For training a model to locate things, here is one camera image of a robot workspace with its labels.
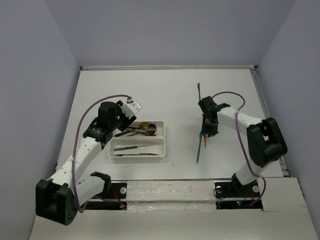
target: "screw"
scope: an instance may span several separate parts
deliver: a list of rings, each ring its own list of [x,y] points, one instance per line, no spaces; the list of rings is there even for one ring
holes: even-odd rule
[[[221,187],[221,186],[217,186],[217,187],[215,188],[215,191],[216,191],[217,194],[222,193],[222,187]]]
[[[126,194],[126,192],[127,192],[127,189],[124,186],[120,188],[121,194]]]
[[[252,191],[254,191],[255,193],[258,193],[259,192],[259,187],[258,186],[253,186],[252,187]]]

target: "red wire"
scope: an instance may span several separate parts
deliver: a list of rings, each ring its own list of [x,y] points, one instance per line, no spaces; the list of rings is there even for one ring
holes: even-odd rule
[[[115,189],[112,190],[112,193],[113,193],[114,197],[118,200],[119,205],[122,205],[122,206],[123,206],[124,204],[122,203],[122,201],[121,201],[120,198],[118,197],[118,194],[117,194],[117,192],[116,192]]]
[[[255,196],[253,195],[253,193],[251,191],[249,191],[249,193],[250,193],[250,195],[252,197],[252,202],[251,202],[251,204],[252,204],[255,201]]]

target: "white wall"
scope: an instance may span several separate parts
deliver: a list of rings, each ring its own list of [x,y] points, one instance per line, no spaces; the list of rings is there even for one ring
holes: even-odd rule
[[[257,65],[295,0],[46,0],[80,66]]]
[[[0,239],[29,239],[35,187],[52,174],[79,76],[43,0],[0,3]]]
[[[288,146],[320,237],[320,1],[297,0],[266,52],[258,75]]]

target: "white platform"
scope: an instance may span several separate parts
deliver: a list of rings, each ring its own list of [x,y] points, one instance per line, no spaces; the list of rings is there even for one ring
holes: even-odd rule
[[[86,210],[69,226],[37,216],[30,240],[317,240],[295,178],[267,179],[264,211],[216,210],[213,182],[180,183],[129,182],[131,200],[145,201],[144,194],[152,192],[148,201],[156,202],[128,202],[126,211]],[[186,202],[188,196],[197,202]]]
[[[264,118],[263,110],[248,69],[212,70],[107,70],[82,71],[69,117],[58,167],[72,153],[76,127],[83,112],[93,102],[116,94],[131,95],[142,105],[138,121],[163,120],[165,122],[166,156],[162,160],[114,160],[108,157],[107,146],[91,163],[86,175],[100,171],[113,180],[182,180],[225,179],[245,163],[237,134],[219,126],[219,134],[202,144],[199,163],[196,164],[201,130],[202,112],[198,106],[197,83],[201,96],[212,96],[221,91],[234,91],[243,95],[243,112]],[[118,98],[111,101],[125,101]],[[237,108],[241,99],[225,94],[214,99]],[[98,114],[98,106],[83,121],[81,133]],[[278,162],[270,165],[265,177],[282,177]]]

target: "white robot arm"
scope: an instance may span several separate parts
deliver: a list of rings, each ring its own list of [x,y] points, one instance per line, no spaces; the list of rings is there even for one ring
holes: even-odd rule
[[[132,99],[126,104],[121,101],[101,103],[98,117],[83,133],[73,155],[49,179],[41,179],[36,185],[35,203],[38,216],[67,226],[73,221],[78,210],[82,210],[80,206],[94,196],[103,198],[109,193],[109,175],[93,172],[81,183],[80,177],[113,137],[114,130],[124,131],[137,119],[135,114],[141,108],[140,104]]]
[[[224,198],[226,196],[241,197],[243,191],[253,186],[269,164],[281,158],[288,151],[277,121],[271,117],[260,119],[246,115],[226,103],[218,105],[211,96],[201,99],[198,104],[203,112],[201,133],[204,136],[215,136],[218,134],[218,125],[222,124],[247,138],[250,157],[232,176],[230,184],[224,183],[224,189],[220,189],[220,193],[222,191],[226,193],[222,194]]]

